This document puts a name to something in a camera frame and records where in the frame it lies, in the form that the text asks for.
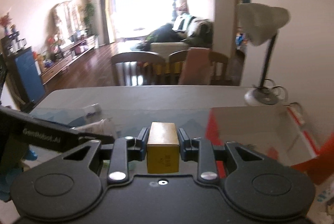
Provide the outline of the blue gloved hand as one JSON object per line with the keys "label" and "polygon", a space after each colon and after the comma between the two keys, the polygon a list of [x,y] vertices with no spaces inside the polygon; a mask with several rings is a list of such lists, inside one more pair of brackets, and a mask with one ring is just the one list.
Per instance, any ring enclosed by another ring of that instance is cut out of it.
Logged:
{"label": "blue gloved hand", "polygon": [[30,169],[30,167],[25,163],[27,161],[36,161],[38,155],[33,150],[29,149],[23,159],[16,164],[16,166],[8,171],[5,175],[1,175],[1,200],[8,202],[11,200],[10,197],[10,187],[14,179],[23,173],[24,171]]}

